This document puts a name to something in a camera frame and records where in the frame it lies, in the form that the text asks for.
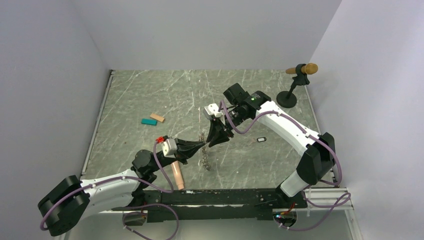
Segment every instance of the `teal block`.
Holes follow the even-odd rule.
[[[147,118],[143,118],[141,120],[141,124],[147,124],[147,125],[153,125],[156,126],[156,124],[158,124],[158,121],[154,120],[154,119],[147,119]]]

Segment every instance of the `marble table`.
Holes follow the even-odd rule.
[[[136,152],[152,151],[156,138],[164,135],[198,141],[208,135],[209,121],[202,108],[224,99],[223,92],[239,83],[250,94],[263,91],[274,101],[288,90],[291,75],[283,70],[117,70],[112,73],[97,133],[92,145],[85,179],[105,177],[130,168]],[[317,131],[306,88],[294,90],[298,102],[283,110],[303,125]],[[156,126],[141,124],[151,113],[165,117]],[[244,129],[250,120],[240,128]],[[252,139],[266,137],[265,142]],[[299,163],[300,156],[285,140],[266,126],[256,123],[244,134],[207,149],[210,170],[202,165],[199,151],[180,164],[186,189],[275,188]],[[171,166],[165,171],[174,182]],[[157,172],[155,185],[169,188]],[[332,173],[324,179],[330,180]]]

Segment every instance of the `tabletop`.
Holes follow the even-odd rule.
[[[260,90],[275,101],[280,91],[290,88],[291,77],[283,70],[260,69],[116,70],[83,177],[100,178],[130,168],[135,154],[142,149],[152,151],[160,136],[187,141],[198,141],[201,133],[207,136],[210,123],[203,107],[219,104],[225,99],[223,92],[235,83],[249,94]],[[306,88],[298,86],[293,93],[297,105],[281,109],[318,131]],[[156,126],[141,124],[151,113],[165,121]],[[245,129],[250,122],[246,120],[239,128]],[[260,137],[266,141],[256,142]],[[206,154],[199,150],[180,168],[186,189],[275,188],[296,169],[300,159],[290,144],[257,122],[248,133],[234,133],[230,141],[207,147]],[[164,169],[174,182],[171,166]],[[163,175],[156,175],[154,184],[169,188]],[[331,174],[323,179],[330,181]]]

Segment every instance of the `round black base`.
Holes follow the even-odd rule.
[[[298,99],[293,93],[289,93],[288,91],[281,91],[279,94],[277,94],[277,103],[286,109],[291,109],[294,106],[296,106],[296,103],[298,102]]]

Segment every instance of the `black stand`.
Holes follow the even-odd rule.
[[[298,102],[298,99],[293,94],[293,90],[296,88],[296,86],[305,86],[308,85],[310,82],[308,80],[307,74],[302,73],[301,69],[306,64],[298,64],[296,66],[296,74],[297,76],[294,76],[293,83],[291,84],[289,91],[281,91],[277,95],[277,103],[286,109],[291,109],[294,106],[296,106],[296,103]]]

